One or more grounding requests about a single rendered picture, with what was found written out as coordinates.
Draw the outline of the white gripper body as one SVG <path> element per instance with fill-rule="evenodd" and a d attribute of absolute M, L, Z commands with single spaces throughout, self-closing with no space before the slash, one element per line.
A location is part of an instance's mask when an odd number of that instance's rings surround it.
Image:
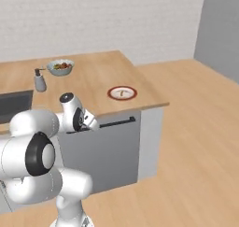
<path fill-rule="evenodd" d="M 83 124 L 88 127 L 90 130 L 97 131 L 100 128 L 100 125 L 93 114 L 90 111 L 85 110 L 84 112 L 84 121 Z"/>

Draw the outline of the red rimmed white plate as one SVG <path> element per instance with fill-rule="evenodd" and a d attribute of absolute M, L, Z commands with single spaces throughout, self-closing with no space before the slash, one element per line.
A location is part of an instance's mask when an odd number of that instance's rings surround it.
<path fill-rule="evenodd" d="M 128 101 L 137 96 L 137 90 L 130 86 L 116 86 L 107 91 L 107 95 L 118 101 Z"/>

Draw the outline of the grey dishwasher door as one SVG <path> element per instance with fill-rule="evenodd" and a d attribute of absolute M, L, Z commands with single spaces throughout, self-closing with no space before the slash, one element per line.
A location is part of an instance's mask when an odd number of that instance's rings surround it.
<path fill-rule="evenodd" d="M 112 190 L 137 181 L 139 162 L 139 111 L 121 112 L 98 119 L 99 124 L 136 121 L 74 134 L 58 134 L 63 165 L 91 175 L 93 193 Z"/>

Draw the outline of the pale green salad bowl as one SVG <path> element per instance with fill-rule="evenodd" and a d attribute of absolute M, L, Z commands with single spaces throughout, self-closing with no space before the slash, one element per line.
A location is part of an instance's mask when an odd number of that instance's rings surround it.
<path fill-rule="evenodd" d="M 53 76 L 67 76 L 71 73 L 75 63 L 71 60 L 60 59 L 54 60 L 47 64 L 47 69 Z"/>

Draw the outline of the light grey counter end panel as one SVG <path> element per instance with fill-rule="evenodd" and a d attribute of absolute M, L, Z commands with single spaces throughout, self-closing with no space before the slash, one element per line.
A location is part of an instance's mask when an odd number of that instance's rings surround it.
<path fill-rule="evenodd" d="M 163 109 L 155 107 L 141 111 L 138 179 L 154 177 L 160 153 Z"/>

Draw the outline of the grey soap dispenser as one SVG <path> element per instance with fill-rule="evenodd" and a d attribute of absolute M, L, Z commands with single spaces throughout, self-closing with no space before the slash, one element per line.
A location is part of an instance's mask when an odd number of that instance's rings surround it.
<path fill-rule="evenodd" d="M 40 73 L 41 68 L 35 69 L 35 89 L 38 92 L 44 92 L 47 89 L 46 81 L 44 80 L 44 77 Z"/>

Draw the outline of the dark grey sink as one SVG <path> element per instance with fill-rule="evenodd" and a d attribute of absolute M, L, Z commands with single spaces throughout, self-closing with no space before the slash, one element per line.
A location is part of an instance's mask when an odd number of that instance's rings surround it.
<path fill-rule="evenodd" d="M 0 94 L 0 124 L 8 123 L 19 112 L 32 108 L 33 90 Z"/>

